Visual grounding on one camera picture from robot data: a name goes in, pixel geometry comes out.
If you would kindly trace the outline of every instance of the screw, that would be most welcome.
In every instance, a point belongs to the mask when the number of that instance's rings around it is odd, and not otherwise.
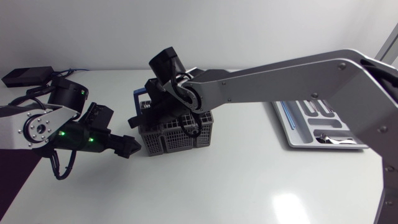
[[[394,172],[395,168],[393,168],[392,166],[387,166],[386,168],[384,168],[384,170],[387,172]]]
[[[386,133],[388,131],[388,128],[387,128],[387,126],[383,125],[383,126],[380,126],[380,128],[377,129],[377,131],[380,133]]]
[[[311,94],[311,97],[312,97],[313,99],[318,98],[318,93],[312,93],[312,94]]]
[[[347,65],[345,63],[341,63],[337,67],[339,70],[344,70],[344,69],[346,69]]]

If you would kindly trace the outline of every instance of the blue strip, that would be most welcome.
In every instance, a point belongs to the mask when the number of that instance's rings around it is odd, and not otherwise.
[[[289,111],[287,110],[285,102],[281,101],[280,103],[285,111],[285,114],[286,114],[287,120],[289,121],[290,127],[292,128],[292,130],[294,130],[296,128],[296,125],[295,125],[293,118],[291,117]]]
[[[134,90],[134,104],[136,105],[136,112],[137,112],[137,116],[141,115],[141,110],[139,107],[139,100],[138,100],[138,96],[147,93],[147,90],[145,88],[141,88],[138,90]]]

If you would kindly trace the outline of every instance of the gray plastic basket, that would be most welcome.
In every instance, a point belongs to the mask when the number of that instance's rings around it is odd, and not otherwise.
[[[150,101],[140,102],[140,109],[150,107]],[[175,119],[169,123],[159,124],[153,128],[139,126],[138,132],[144,141],[149,156],[161,155],[165,152],[179,152],[194,147],[205,147],[210,145],[213,117],[211,112],[203,113],[200,117],[202,131],[199,137],[193,139],[187,136],[178,125]],[[184,128],[192,133],[196,131],[197,125],[190,114],[182,116]]]

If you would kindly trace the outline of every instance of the white table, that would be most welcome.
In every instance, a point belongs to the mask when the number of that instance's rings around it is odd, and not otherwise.
[[[127,120],[136,114],[133,91],[153,77],[131,70],[69,79],[90,91],[84,111],[92,101],[110,107],[109,129],[143,145]],[[1,84],[0,103],[26,89]],[[78,152],[62,181],[42,159],[1,223],[373,223],[382,190],[374,151],[292,149],[270,103],[212,112],[210,147],[148,157],[143,146],[130,159]],[[65,167],[69,152],[58,153]]]

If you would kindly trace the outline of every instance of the cable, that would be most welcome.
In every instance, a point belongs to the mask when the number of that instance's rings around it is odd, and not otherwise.
[[[73,164],[75,163],[75,159],[76,159],[76,150],[72,150],[68,166],[66,167],[66,171],[62,175],[60,175],[60,161],[58,159],[57,152],[54,150],[52,156],[50,157],[50,162],[51,162],[52,171],[57,180],[63,180],[69,176],[70,172],[72,171]]]
[[[66,75],[61,75],[63,78],[66,78],[66,77],[70,76],[75,71],[90,71],[90,70],[89,69],[84,69],[84,68],[69,68],[69,69],[66,69],[66,70],[61,71],[61,72],[53,72],[51,74],[51,76],[60,76],[61,74],[65,73],[65,72],[68,72]]]
[[[44,104],[37,98],[32,98],[31,100],[34,100],[43,110],[45,110]]]
[[[75,71],[90,71],[90,70],[89,69],[85,69],[85,68],[69,68],[69,69],[66,69],[66,70],[61,71],[61,72],[53,72],[53,75],[59,75],[59,74],[62,74],[62,73],[65,73],[65,72],[70,72],[70,71],[75,72]]]
[[[200,115],[199,114],[193,114],[191,113],[191,116],[193,117],[193,119],[195,120],[195,122],[198,124],[198,132],[195,134],[191,134],[188,132],[188,130],[185,129],[183,121],[182,121],[182,116],[179,116],[178,119],[178,124],[181,127],[182,131],[184,132],[184,134],[186,134],[187,136],[191,137],[191,138],[197,138],[200,136],[201,134],[201,119],[200,119]]]
[[[29,94],[29,95],[25,95],[25,96],[20,96],[18,98],[16,98],[15,100],[12,100],[8,105],[9,106],[17,106],[20,105],[21,103],[25,102],[26,100],[33,100],[34,98],[38,97],[38,96],[42,96],[42,95],[46,95],[47,93],[50,93],[52,91],[55,90],[55,86],[48,86],[46,89]],[[37,102],[40,106],[44,107],[44,105],[39,102]]]
[[[375,78],[382,78],[385,79],[386,81],[390,82],[391,85],[395,88],[398,88],[398,77],[395,75],[384,71],[381,68],[377,68],[371,65],[364,65],[366,70],[370,72]]]

